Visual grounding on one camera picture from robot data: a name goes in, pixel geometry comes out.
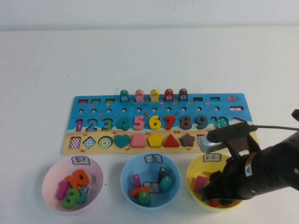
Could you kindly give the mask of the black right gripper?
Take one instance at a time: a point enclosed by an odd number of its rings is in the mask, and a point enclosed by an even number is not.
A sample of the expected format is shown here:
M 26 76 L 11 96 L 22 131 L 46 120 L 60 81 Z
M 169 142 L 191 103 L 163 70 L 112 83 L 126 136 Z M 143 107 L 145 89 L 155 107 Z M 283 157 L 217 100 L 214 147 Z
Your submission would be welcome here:
M 254 177 L 252 162 L 255 156 L 253 153 L 238 159 L 227 159 L 223 171 L 211 173 L 209 183 L 199 191 L 202 201 L 248 200 L 256 196 L 257 188 L 251 183 Z

